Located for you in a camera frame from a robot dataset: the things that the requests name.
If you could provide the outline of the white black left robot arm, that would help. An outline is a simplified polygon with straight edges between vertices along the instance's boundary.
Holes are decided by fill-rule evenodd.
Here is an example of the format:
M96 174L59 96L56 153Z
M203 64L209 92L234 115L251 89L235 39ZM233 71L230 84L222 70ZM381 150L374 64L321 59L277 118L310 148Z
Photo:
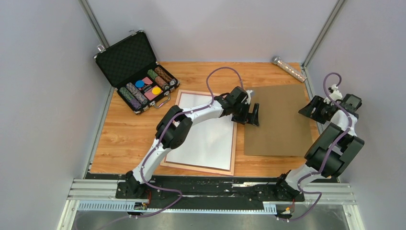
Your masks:
M252 103L252 90L236 86L231 92L211 96L211 100L192 108L172 106L156 128L155 139L142 161L125 174L125 193L135 198L146 194L147 183L169 152L180 147L190 129L201 122L231 115L232 121L259 126L259 103Z

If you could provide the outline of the brown backing board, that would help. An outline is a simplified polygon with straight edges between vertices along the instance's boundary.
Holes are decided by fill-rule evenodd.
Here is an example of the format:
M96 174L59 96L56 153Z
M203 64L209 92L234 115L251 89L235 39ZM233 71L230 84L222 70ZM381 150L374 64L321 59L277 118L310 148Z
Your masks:
M252 87L259 104L259 126L244 128L248 156L304 157L313 144L310 119L299 114L308 104L301 84Z

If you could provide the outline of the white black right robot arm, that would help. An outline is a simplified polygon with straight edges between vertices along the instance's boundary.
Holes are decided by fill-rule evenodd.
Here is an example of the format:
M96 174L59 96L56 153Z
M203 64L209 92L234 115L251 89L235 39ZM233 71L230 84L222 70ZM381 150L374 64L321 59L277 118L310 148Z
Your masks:
M292 200L303 187L314 180L337 177L349 166L364 146L357 137L355 124L362 101L356 95L346 94L335 102L315 96L299 114L328 126L305 154L305 164L278 177L273 194L279 200Z

